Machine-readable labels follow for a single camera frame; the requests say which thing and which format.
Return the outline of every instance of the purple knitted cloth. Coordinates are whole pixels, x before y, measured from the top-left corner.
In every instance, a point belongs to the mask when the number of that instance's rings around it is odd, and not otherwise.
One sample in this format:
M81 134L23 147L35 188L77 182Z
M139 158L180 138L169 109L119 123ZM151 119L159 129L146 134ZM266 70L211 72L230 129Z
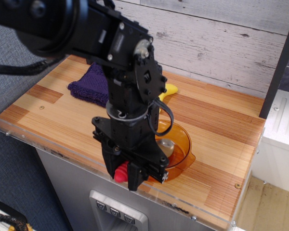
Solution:
M93 63L87 73L78 81L67 87L71 95L88 102L106 107L108 101L108 84L102 67Z

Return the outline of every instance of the red object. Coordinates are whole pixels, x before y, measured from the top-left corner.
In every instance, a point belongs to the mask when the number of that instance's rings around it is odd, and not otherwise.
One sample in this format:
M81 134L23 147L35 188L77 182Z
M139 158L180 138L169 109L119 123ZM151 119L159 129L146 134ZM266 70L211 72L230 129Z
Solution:
M125 161L115 170L115 181L117 183L127 182L128 174L127 174L127 164L129 162Z

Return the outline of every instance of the black frame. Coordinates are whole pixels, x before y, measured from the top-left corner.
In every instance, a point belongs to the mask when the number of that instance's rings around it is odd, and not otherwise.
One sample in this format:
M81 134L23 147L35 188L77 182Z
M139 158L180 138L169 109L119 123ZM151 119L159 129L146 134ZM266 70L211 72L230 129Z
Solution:
M267 119L271 106L273 104L273 100L276 96L280 81L284 75L285 69L287 67L289 61L289 33L286 38L286 42L284 44L284 48L281 52L279 61L277 63L276 70L274 72L270 87L266 94L262 109L260 111L259 117Z

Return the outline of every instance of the button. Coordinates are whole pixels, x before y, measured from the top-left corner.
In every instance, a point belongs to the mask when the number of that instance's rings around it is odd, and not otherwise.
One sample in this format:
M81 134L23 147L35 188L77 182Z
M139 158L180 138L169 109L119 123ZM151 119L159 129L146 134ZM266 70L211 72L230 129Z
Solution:
M106 205L104 205L103 203L99 202L99 201L96 201L96 204L97 206L101 209L101 210L104 210L106 211Z
M135 224L135 219L127 216L126 214L124 214L124 219L125 219L126 222L128 222L128 223L130 223L132 225Z
M110 212L112 215L114 215L115 217L119 218L120 216L120 212L115 210L114 208L110 208Z

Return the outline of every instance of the yellow object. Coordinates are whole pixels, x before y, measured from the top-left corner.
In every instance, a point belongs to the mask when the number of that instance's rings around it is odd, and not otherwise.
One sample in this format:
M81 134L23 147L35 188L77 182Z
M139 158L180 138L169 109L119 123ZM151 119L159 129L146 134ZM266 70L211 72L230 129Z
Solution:
M29 224L27 224L27 228L29 231L33 231L33 228ZM10 226L8 231L15 231L14 226Z
M167 89L166 93L161 93L159 95L159 99L161 101L163 101L166 96L172 95L178 91L178 88L175 85L169 84L169 83L166 83L166 89Z

